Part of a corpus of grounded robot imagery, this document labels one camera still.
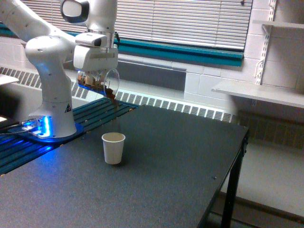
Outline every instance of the teal window frame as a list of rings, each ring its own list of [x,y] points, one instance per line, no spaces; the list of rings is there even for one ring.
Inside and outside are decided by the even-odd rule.
[[[66,33],[76,36],[77,32]],[[0,35],[15,37],[4,24],[0,24]],[[169,59],[171,61],[187,61],[192,63],[207,63],[226,66],[242,66],[244,53],[241,51],[227,51],[211,48],[190,47],[173,44],[162,44],[149,41],[121,38],[119,51],[121,53],[144,55],[154,58]]]

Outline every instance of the black metal frame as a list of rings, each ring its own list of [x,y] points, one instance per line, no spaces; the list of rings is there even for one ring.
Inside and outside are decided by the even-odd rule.
[[[241,172],[243,157],[246,153],[246,147],[248,145],[248,137],[249,133],[247,133],[245,136],[240,148],[240,153],[238,153],[237,159],[235,160],[230,171],[221,228],[229,228],[231,224],[233,207],[238,189],[238,180]]]

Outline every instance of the window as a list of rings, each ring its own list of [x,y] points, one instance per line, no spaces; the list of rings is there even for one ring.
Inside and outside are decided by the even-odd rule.
[[[65,22],[55,0],[22,0],[65,31],[85,27]],[[118,0],[115,29],[121,38],[185,46],[244,50],[252,0]]]

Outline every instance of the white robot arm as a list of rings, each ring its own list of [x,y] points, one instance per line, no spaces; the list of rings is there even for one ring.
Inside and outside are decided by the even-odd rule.
[[[45,120],[47,127],[34,132],[37,137],[64,138],[76,132],[71,81],[64,72],[64,62],[73,60],[80,70],[78,81],[98,92],[96,88],[100,88],[107,72],[116,68],[118,53],[113,46],[116,9],[117,0],[61,1],[64,18],[89,29],[89,33],[75,38],[44,21],[20,0],[0,1],[0,20],[27,42],[26,55],[41,78],[42,105],[30,116]]]
[[[63,0],[63,18],[73,24],[85,25],[87,33],[76,36],[74,67],[78,71],[78,84],[82,87],[106,94],[109,85],[107,74],[112,73],[111,85],[116,93],[119,75],[115,69],[118,50],[114,45],[114,24],[117,0]]]

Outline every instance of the clear plastic cup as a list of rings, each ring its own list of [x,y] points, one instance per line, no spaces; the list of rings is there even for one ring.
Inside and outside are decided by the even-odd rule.
[[[106,163],[115,165],[122,161],[125,135],[111,132],[102,136],[104,141],[104,160]]]

